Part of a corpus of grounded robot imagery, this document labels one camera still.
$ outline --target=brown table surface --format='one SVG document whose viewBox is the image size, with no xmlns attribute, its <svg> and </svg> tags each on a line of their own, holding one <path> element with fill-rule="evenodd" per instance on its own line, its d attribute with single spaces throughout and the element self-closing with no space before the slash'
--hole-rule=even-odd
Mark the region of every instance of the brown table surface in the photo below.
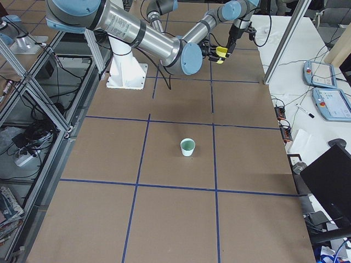
<svg viewBox="0 0 351 263">
<path fill-rule="evenodd" d="M 179 3 L 165 30 L 207 8 Z M 28 263 L 314 262 L 259 53 L 237 47 L 172 90 L 151 64 L 143 90 L 100 82 Z"/>
</svg>

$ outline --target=black cable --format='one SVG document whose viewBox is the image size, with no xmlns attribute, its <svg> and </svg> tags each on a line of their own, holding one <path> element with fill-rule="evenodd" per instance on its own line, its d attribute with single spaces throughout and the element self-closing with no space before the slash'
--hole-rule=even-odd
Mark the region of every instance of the black cable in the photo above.
<svg viewBox="0 0 351 263">
<path fill-rule="evenodd" d="M 142 18 L 143 18 L 144 20 L 146 20 L 146 21 L 147 21 L 147 19 L 146 19 L 146 18 L 144 17 L 144 15 L 143 15 L 143 12 L 141 11 L 141 9 L 142 9 L 142 7 L 143 7 L 144 2 L 145 2 L 145 0 L 143 0 L 143 1 L 142 1 L 142 3 L 141 3 L 141 5 L 140 5 L 140 14 L 141 14 Z"/>
<path fill-rule="evenodd" d="M 162 34 L 168 34 L 168 35 L 170 35 L 171 37 L 176 37 L 174 34 L 171 34 L 171 33 L 169 33 L 169 32 L 166 32 L 166 31 L 163 31 L 163 32 L 161 32 Z"/>
<path fill-rule="evenodd" d="M 128 53 L 125 53 L 125 54 L 117 54 L 117 53 L 115 53 L 115 52 L 112 50 L 111 44 L 110 44 L 110 47 L 106 47 L 106 46 L 104 46 L 104 45 L 101 45 L 101 44 L 99 44 L 98 42 L 96 42 L 96 44 L 99 45 L 99 46 L 102 47 L 102 48 L 105 48 L 105 49 L 110 50 L 110 51 L 111 51 L 114 55 L 116 55 L 116 56 L 126 56 L 126 55 L 128 55 L 128 54 L 130 54 L 130 53 L 132 52 L 132 50 L 131 50 L 131 51 L 129 51 Z"/>
<path fill-rule="evenodd" d="M 343 74 L 343 73 L 340 72 L 340 73 L 338 73 L 338 74 L 333 74 L 333 75 L 331 75 L 330 77 L 320 77 L 320 76 L 318 76 L 318 75 L 313 75 L 313 76 L 314 76 L 314 77 L 319 77 L 319 78 L 332 78 L 332 77 L 338 76 L 338 75 L 340 75 L 340 74 Z"/>
<path fill-rule="evenodd" d="M 4 153 L 6 153 L 8 150 L 10 150 L 11 149 L 11 147 L 12 146 L 14 146 L 14 142 L 12 142 L 11 144 L 10 144 L 10 146 L 5 150 L 5 151 L 3 151 L 2 153 L 0 153 L 0 155 L 3 155 Z"/>
<path fill-rule="evenodd" d="M 56 79 L 57 79 L 57 94 L 60 95 L 59 67 L 57 67 L 56 63 L 55 65 L 56 65 Z"/>
<path fill-rule="evenodd" d="M 268 35 L 267 35 L 267 38 L 266 38 L 265 42 L 264 42 L 262 45 L 258 45 L 258 44 L 256 43 L 256 38 L 255 38 L 255 37 L 253 38 L 254 44 L 255 44 L 257 47 L 259 47 L 259 48 L 261 48 L 261 47 L 263 47 L 264 45 L 267 44 L 268 38 L 269 38 L 269 36 L 270 36 L 271 29 L 272 29 L 272 17 L 271 17 L 270 14 L 268 14 L 268 16 L 269 16 L 269 31 L 268 31 Z"/>
<path fill-rule="evenodd" d="M 140 48 L 136 48 L 136 49 L 138 49 L 142 54 L 144 54 L 144 56 L 146 56 L 146 57 L 151 61 L 152 64 L 154 64 L 154 66 L 155 66 L 155 67 L 158 69 L 158 71 L 161 73 L 161 75 L 162 75 L 162 77 L 163 77 L 163 80 L 165 81 L 165 83 L 166 83 L 166 85 L 167 85 L 167 88 L 168 88 L 169 90 L 171 90 L 171 89 L 172 89 L 171 85 L 168 84 L 166 77 L 164 76 L 163 72 L 159 69 L 158 65 L 153 61 L 153 59 L 152 59 L 149 55 L 147 55 L 146 52 L 144 52 L 143 50 L 141 50 Z"/>
<path fill-rule="evenodd" d="M 343 81 L 343 82 L 348 82 L 347 80 L 345 79 L 341 79 L 341 78 L 335 78 L 337 81 Z"/>
<path fill-rule="evenodd" d="M 350 10 L 351 10 L 351 8 L 349 8 L 349 10 L 347 10 L 347 12 L 345 13 L 344 17 L 340 20 L 340 23 L 338 23 L 338 24 L 342 25 L 342 21 L 346 18 L 347 14 L 350 12 Z M 339 28 L 340 27 L 336 28 L 336 30 L 335 30 L 334 34 L 331 36 L 330 41 L 328 42 L 328 44 L 331 44 L 331 42 L 333 42 L 332 39 L 335 36 L 336 32 L 339 30 Z"/>
<path fill-rule="evenodd" d="M 216 37 L 214 36 L 214 34 L 209 33 L 208 35 L 212 36 L 214 38 L 214 41 L 217 43 L 217 45 L 224 47 L 223 45 L 219 44 L 219 42 L 217 41 Z"/>
<path fill-rule="evenodd" d="M 25 32 L 23 29 L 21 29 L 19 26 L 17 26 L 13 21 L 11 21 L 11 19 L 8 18 L 8 20 L 9 20 L 10 24 L 12 24 L 14 27 L 18 28 L 18 29 L 21 30 L 23 33 L 27 34 L 27 32 Z M 36 40 L 35 40 L 34 38 L 32 38 L 30 35 L 27 35 L 27 36 L 28 36 L 31 40 L 33 40 L 33 41 L 35 42 L 35 44 L 39 45 L 45 52 L 47 52 L 47 53 L 49 54 L 49 56 L 52 55 L 49 51 L 46 50 L 47 48 L 50 47 L 50 45 L 47 45 L 47 46 L 44 48 L 44 47 L 41 46 L 41 43 L 36 42 Z M 69 70 L 67 70 L 67 69 L 65 69 L 65 68 L 63 68 L 63 67 L 60 67 L 60 68 L 63 69 L 64 71 L 66 71 L 67 73 L 71 74 L 72 76 L 74 76 L 74 77 L 76 77 L 76 78 L 79 78 L 79 79 L 82 81 L 82 78 L 81 78 L 81 77 L 79 77 L 79 76 L 73 74 L 72 72 L 70 72 Z"/>
<path fill-rule="evenodd" d="M 272 98 L 272 100 L 280 101 L 281 103 L 283 103 L 283 107 L 285 107 L 285 103 L 284 103 L 281 99 L 278 99 L 276 96 L 274 96 L 274 98 Z"/>
<path fill-rule="evenodd" d="M 0 75 L 0 77 L 2 77 L 3 79 L 5 79 L 6 81 L 10 81 L 11 79 L 5 78 L 4 76 Z"/>
<path fill-rule="evenodd" d="M 60 68 L 61 68 L 63 71 L 66 71 L 68 74 L 70 74 L 70 75 L 72 75 L 72 76 L 74 76 L 74 77 L 76 77 L 76 78 L 79 78 L 81 81 L 83 81 L 83 79 L 82 79 L 80 76 L 75 75 L 74 73 L 72 73 L 71 71 L 65 69 L 64 67 L 60 67 Z"/>
</svg>

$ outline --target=paper cup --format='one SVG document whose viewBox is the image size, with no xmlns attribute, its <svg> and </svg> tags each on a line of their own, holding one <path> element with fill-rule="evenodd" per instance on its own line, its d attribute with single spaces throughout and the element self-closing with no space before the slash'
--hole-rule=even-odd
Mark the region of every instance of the paper cup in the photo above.
<svg viewBox="0 0 351 263">
<path fill-rule="evenodd" d="M 191 138 L 185 138 L 180 142 L 180 148 L 184 156 L 191 156 L 195 149 L 195 142 Z"/>
</svg>

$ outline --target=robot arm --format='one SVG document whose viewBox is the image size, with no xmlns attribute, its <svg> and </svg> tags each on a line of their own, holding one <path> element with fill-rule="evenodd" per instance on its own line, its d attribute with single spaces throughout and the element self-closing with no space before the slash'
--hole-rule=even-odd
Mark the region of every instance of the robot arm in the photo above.
<svg viewBox="0 0 351 263">
<path fill-rule="evenodd" d="M 168 73 L 191 75 L 202 65 L 202 50 L 198 44 L 218 23 L 249 14 L 255 7 L 253 2 L 257 1 L 233 0 L 208 11 L 182 39 L 163 35 L 162 25 L 153 25 L 156 29 L 148 26 L 126 12 L 118 0 L 47 0 L 47 23 L 57 30 L 73 33 L 84 33 L 85 28 L 102 29 L 132 48 L 139 47 L 160 58 Z M 160 0 L 156 0 L 156 6 L 148 8 L 148 20 L 154 24 L 158 14 L 175 8 L 173 1 L 160 5 Z"/>
<path fill-rule="evenodd" d="M 35 45 L 35 42 L 29 37 L 28 30 L 16 15 L 0 18 L 0 38 L 6 45 L 11 45 L 16 41 L 22 50 L 30 49 Z"/>
</svg>

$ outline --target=grid line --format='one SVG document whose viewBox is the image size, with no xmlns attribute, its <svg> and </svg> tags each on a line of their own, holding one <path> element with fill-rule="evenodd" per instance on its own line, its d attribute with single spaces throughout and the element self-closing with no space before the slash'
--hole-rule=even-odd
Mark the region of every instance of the grid line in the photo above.
<svg viewBox="0 0 351 263">
<path fill-rule="evenodd" d="M 199 78 L 172 78 L 172 77 L 171 77 L 171 79 L 179 79 L 182 81 L 212 81 L 212 82 L 235 82 L 235 83 L 257 83 L 257 84 L 259 84 L 259 81 L 233 81 L 230 79 L 199 79 Z"/>
<path fill-rule="evenodd" d="M 99 180 L 86 180 L 86 179 L 70 179 L 61 178 L 60 181 L 64 182 L 80 182 L 88 184 L 105 184 L 105 185 L 126 185 L 126 186 L 137 186 L 148 187 L 148 188 L 166 188 L 174 190 L 189 190 L 189 191 L 203 191 L 203 192 L 215 192 L 212 188 L 199 188 L 199 187 L 187 187 L 187 186 L 174 186 L 174 185 L 152 185 L 152 184 L 134 184 L 132 182 L 114 182 L 114 181 L 99 181 Z M 254 192 L 254 191 L 241 191 L 241 190 L 226 190 L 217 189 L 218 193 L 240 193 L 246 195 L 259 195 L 259 196 L 280 196 L 280 197 L 299 197 L 290 193 L 270 193 L 270 192 Z"/>
<path fill-rule="evenodd" d="M 217 260 L 220 263 L 220 236 L 219 236 L 219 211 L 218 211 L 218 185 L 217 185 L 217 162 L 216 162 L 216 136 L 215 127 L 212 123 L 212 140 L 213 140 L 213 172 L 214 172 L 214 196 L 216 199 L 216 229 L 217 229 Z"/>
<path fill-rule="evenodd" d="M 150 117 L 151 117 L 151 114 L 149 113 L 148 123 L 147 123 L 147 125 L 146 125 L 146 131 L 145 131 L 145 136 L 144 136 L 143 149 L 141 150 L 141 157 L 140 157 L 140 163 L 139 163 L 139 169 L 138 169 L 138 176 L 137 176 L 137 181 L 136 181 L 136 183 L 135 183 L 135 188 L 134 188 L 134 195 L 133 195 L 132 208 L 131 208 L 131 213 L 130 213 L 130 215 L 129 215 L 129 222 L 128 222 L 126 240 L 125 240 L 125 243 L 124 243 L 124 249 L 123 249 L 123 255 L 122 255 L 122 263 L 124 263 L 124 261 L 125 261 L 125 259 L 126 259 L 126 252 L 127 252 L 128 239 L 129 239 L 129 232 L 130 232 L 130 230 L 131 230 L 131 224 L 132 224 L 132 219 L 133 219 L 135 200 L 137 199 L 138 184 L 139 184 L 141 166 L 143 165 L 143 158 L 144 158 L 144 151 L 145 151 L 146 140 L 147 140 L 147 138 L 148 138 L 148 130 L 149 130 L 149 124 L 150 124 Z"/>
<path fill-rule="evenodd" d="M 118 118 L 118 117 L 103 117 L 103 116 L 86 116 L 86 118 L 95 119 L 114 119 L 117 121 L 136 121 L 136 122 L 154 122 L 154 123 L 173 123 L 173 124 L 188 124 L 188 125 L 205 125 L 205 126 L 216 126 L 216 127 L 236 127 L 236 128 L 247 128 L 247 129 L 263 129 L 263 130 L 279 130 L 279 128 L 272 127 L 259 127 L 259 126 L 245 126 L 245 125 L 234 125 L 234 124 L 216 124 L 216 123 L 198 123 L 198 122 L 172 122 L 172 121 L 159 121 L 159 120 L 147 120 L 147 119 L 133 119 L 133 118 Z"/>
</svg>

